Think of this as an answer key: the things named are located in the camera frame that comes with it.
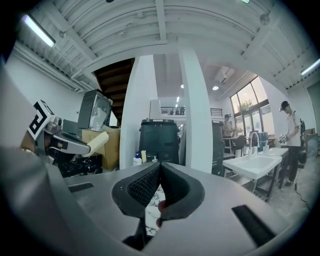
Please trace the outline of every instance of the faucet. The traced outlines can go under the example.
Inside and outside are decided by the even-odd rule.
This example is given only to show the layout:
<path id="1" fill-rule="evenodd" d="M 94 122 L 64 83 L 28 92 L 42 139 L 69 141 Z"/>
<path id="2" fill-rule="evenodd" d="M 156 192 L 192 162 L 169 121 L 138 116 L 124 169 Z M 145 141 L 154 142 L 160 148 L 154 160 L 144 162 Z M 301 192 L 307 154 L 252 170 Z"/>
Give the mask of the faucet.
<path id="1" fill-rule="evenodd" d="M 249 154 L 248 154 L 248 159 L 250 159 L 251 158 L 251 154 L 252 154 L 252 151 L 251 151 L 251 149 L 252 149 L 252 137 L 253 137 L 253 135 L 256 135 L 256 138 L 257 138 L 257 142 L 258 142 L 258 147 L 259 147 L 259 136 L 258 136 L 258 134 L 254 131 L 253 133 L 251 133 L 251 136 L 250 136 L 250 146 L 249 146 Z"/>

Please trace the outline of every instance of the white t-shirt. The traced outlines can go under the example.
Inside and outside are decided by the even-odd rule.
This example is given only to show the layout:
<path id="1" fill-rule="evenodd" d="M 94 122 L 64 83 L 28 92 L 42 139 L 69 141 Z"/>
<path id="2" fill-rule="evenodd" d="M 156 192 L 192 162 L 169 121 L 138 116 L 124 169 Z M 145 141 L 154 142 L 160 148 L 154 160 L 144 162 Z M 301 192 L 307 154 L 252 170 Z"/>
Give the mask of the white t-shirt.
<path id="1" fill-rule="evenodd" d="M 288 140 L 286 143 L 288 146 L 301 146 L 301 139 L 300 139 L 300 117 L 298 116 L 297 112 L 292 112 L 291 115 L 288 115 L 288 134 L 292 134 L 296 127 L 299 128 L 299 131 Z"/>

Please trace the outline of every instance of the black cable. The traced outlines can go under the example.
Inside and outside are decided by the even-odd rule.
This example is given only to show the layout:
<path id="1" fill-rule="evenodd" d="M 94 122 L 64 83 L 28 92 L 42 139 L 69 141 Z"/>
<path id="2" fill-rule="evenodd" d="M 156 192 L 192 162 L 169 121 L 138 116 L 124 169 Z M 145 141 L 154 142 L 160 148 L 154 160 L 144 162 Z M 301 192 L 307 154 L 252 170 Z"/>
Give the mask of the black cable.
<path id="1" fill-rule="evenodd" d="M 294 184 L 294 190 L 295 190 L 295 192 L 300 196 L 301 201 L 303 201 L 303 202 L 306 203 L 306 207 L 309 209 L 309 211 L 311 211 L 311 208 L 309 207 L 308 202 L 302 199 L 302 195 L 297 191 L 297 189 L 298 189 L 298 184 L 295 183 L 295 184 Z"/>

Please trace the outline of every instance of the railing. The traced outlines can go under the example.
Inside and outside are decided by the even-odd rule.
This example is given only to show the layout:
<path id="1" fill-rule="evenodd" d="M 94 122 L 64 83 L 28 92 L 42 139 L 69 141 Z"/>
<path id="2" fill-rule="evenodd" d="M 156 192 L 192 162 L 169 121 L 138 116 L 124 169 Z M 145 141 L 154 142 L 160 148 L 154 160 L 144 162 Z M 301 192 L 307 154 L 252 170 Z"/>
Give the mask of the railing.
<path id="1" fill-rule="evenodd" d="M 222 108 L 210 108 L 212 117 L 222 117 Z"/>
<path id="2" fill-rule="evenodd" d="M 222 108 L 210 108 L 212 117 L 222 117 Z M 185 116 L 186 108 L 185 107 L 173 107 L 173 106 L 162 106 L 161 107 L 162 115 L 169 116 Z"/>

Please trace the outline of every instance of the black cap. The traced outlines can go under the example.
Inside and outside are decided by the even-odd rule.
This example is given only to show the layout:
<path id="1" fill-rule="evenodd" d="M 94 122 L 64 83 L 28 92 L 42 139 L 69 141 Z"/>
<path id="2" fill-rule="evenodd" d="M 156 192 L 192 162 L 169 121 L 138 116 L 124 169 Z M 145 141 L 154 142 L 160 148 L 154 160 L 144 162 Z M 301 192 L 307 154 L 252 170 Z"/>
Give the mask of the black cap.
<path id="1" fill-rule="evenodd" d="M 287 106 L 289 106 L 288 101 L 286 101 L 286 100 L 283 101 L 283 102 L 281 103 L 280 111 L 285 110 Z"/>

